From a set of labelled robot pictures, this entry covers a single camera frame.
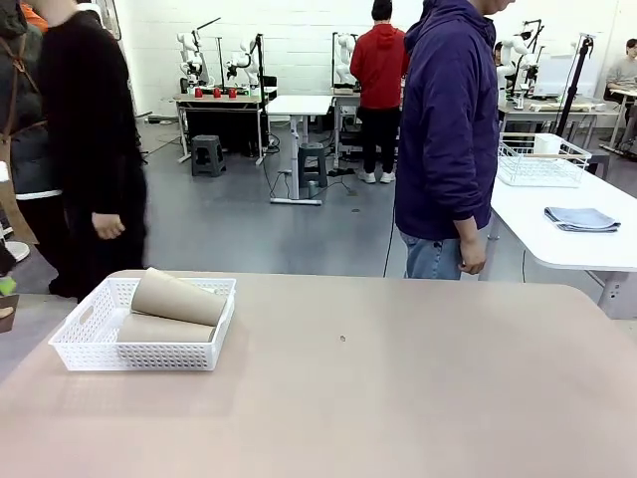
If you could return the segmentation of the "white board panel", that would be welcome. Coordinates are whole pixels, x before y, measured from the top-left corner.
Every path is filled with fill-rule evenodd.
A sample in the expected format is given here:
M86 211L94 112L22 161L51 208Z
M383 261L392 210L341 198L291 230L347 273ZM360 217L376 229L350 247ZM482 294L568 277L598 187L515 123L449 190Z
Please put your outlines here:
M537 66L537 76L533 96L537 98L557 98L567 94L578 63L578 55L542 54ZM577 93L592 98L595 94L600 63L586 57L577 82Z

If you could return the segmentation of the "brown tall cup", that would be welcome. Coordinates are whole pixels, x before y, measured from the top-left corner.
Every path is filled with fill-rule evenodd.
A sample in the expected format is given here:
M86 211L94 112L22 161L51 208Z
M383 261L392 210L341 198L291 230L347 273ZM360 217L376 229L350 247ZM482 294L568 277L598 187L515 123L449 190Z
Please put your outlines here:
M130 314L117 333L119 343L206 343L212 340L215 327Z
M223 295L148 268L135 289L131 309L164 319L216 327L226 302Z

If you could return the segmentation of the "blue-grey cloth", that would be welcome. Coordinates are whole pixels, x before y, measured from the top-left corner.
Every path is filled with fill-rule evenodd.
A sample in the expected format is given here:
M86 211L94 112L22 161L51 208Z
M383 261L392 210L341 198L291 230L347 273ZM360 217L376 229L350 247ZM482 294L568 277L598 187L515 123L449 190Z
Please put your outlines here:
M594 208L547 207L544 216L558 229L566 232L614 233L621 223Z

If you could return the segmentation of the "dark workbench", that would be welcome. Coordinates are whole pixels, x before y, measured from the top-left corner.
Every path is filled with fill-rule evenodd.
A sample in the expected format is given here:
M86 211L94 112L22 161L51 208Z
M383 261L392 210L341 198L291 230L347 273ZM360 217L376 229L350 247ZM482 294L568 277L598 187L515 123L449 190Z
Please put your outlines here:
M173 97L180 131L180 140L183 149L179 163L187 161L191 157L191 140L194 134L188 125L188 115L201 113L209 120L218 118L231 129L234 134L241 133L247 138L256 138L258 154L256 164L260 165L265 157L264 138L269 133L268 119L265 103L254 96L238 96L231 98L229 95L202 95L178 94Z

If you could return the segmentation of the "white side table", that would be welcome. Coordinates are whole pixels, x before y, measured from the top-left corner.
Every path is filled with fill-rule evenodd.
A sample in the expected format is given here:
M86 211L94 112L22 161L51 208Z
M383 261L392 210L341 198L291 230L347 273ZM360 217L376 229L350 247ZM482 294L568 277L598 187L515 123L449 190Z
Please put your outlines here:
M497 176L491 205L489 259L506 227L542 266L600 279L598 305L609 318L637 321L637 198L585 169L576 188L508 186ZM544 216L547 207L594 208L621 226L614 233L562 231Z

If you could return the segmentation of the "seated person in grey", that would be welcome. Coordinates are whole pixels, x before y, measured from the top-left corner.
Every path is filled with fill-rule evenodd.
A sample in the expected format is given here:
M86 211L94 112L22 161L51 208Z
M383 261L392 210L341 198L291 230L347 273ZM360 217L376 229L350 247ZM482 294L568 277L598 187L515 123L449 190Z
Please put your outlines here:
M625 56L615 62L606 76L608 90L637 90L637 39L626 42Z

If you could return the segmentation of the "purple-jacket person's right hand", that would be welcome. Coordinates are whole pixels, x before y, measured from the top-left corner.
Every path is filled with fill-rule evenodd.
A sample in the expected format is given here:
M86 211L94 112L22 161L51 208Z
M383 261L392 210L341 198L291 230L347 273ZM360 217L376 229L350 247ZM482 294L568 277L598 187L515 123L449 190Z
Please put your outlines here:
M486 247L480 240L461 240L460 252L462 262L460 270L469 275L480 274L487 262Z

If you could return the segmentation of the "person in purple jacket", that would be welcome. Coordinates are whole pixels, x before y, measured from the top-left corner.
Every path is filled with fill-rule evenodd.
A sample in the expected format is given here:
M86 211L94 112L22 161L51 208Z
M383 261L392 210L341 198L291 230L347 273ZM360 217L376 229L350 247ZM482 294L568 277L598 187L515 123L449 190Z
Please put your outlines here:
M500 137L491 17L513 1L424 0L406 34L395 225L408 279L460 279L460 241L482 242L490 222Z

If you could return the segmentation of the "person in black clothes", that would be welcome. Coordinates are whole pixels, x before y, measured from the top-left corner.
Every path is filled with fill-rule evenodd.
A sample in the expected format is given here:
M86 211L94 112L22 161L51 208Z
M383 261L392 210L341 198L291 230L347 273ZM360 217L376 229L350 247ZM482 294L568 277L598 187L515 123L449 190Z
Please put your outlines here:
M39 59L49 144L61 180L83 299L104 278L144 266L147 183L127 64L116 39L76 0L33 0L48 22ZM125 231L101 239L92 214Z

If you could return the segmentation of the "person in orange jacket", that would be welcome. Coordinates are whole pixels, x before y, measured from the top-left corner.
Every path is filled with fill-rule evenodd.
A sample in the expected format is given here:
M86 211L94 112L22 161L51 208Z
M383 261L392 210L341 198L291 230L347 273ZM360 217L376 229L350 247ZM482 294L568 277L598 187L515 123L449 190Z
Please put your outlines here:
M49 28L48 22L30 4L21 1L20 5L27 22L38 28L41 33L46 33Z

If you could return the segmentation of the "wood-top background table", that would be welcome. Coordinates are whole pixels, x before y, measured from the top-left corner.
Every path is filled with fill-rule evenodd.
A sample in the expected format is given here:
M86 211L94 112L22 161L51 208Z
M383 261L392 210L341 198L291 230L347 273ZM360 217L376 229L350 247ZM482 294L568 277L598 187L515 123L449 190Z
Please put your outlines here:
M539 128L584 148L589 147L593 136L600 128L614 128L617 123L623 122L623 112L619 105L592 98L576 98L573 101L563 133L558 133L557 127L566 114L566 109L559 101L508 101L499 106L499 113L501 132L535 132Z

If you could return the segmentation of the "white cup in rack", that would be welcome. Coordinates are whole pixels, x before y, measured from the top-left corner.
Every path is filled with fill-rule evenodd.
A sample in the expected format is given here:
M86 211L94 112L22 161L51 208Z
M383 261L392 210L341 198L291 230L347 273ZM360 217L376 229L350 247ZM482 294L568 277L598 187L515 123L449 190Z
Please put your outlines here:
M537 133L533 140L533 153L557 155L561 152L562 138L552 133Z

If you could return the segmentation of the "white perforated plastic basket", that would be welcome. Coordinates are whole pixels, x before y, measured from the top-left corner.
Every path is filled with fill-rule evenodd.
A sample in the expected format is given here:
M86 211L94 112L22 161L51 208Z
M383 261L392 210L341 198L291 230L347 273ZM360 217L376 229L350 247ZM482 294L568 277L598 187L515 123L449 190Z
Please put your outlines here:
M70 371L188 370L215 368L235 310L233 278L185 277L191 281L218 281L226 286L226 306L206 343L119 343L117 333L131 312L139 278L103 280L66 317L49 339Z

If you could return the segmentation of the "grey plastic stool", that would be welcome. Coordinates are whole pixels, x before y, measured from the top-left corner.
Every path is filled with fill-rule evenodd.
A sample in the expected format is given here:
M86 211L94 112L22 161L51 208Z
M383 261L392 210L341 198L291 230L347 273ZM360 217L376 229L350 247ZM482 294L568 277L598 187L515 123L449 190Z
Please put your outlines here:
M310 181L319 187L327 187L325 148L321 142L302 143L298 150L300 188L307 188Z

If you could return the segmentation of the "white standing desk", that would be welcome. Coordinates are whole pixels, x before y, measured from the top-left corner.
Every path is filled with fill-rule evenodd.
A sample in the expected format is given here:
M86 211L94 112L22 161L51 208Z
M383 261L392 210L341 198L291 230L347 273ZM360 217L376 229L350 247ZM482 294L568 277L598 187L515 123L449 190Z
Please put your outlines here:
M269 116L288 116L290 118L291 159L290 168L283 170L284 177L289 176L292 185L287 197L274 197L272 204L322 206L319 199L301 199L299 182L298 152L300 139L309 138L310 117L320 117L328 113L332 105L331 95L281 95L267 105Z

